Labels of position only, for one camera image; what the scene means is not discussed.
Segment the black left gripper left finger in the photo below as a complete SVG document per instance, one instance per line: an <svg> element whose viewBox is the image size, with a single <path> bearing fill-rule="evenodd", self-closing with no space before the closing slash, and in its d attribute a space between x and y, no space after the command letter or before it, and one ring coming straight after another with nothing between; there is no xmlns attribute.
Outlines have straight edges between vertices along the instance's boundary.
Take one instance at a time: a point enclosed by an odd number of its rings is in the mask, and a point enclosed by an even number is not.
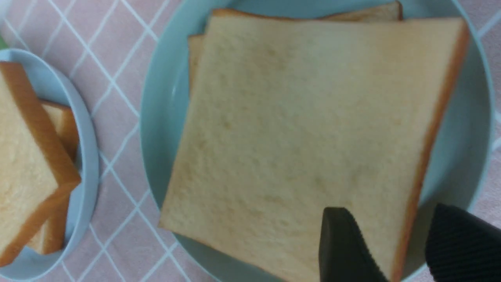
<svg viewBox="0 0 501 282"><path fill-rule="evenodd" d="M346 208L323 210L319 240L321 282L387 282L355 218Z"/></svg>

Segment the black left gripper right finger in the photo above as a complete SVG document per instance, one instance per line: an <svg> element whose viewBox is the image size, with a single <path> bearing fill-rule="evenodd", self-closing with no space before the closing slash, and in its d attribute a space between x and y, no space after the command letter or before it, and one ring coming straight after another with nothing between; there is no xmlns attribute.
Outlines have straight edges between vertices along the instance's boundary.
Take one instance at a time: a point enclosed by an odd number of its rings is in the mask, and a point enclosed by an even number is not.
<svg viewBox="0 0 501 282"><path fill-rule="evenodd" d="M499 282L500 229L459 207L437 204L425 244L436 282Z"/></svg>

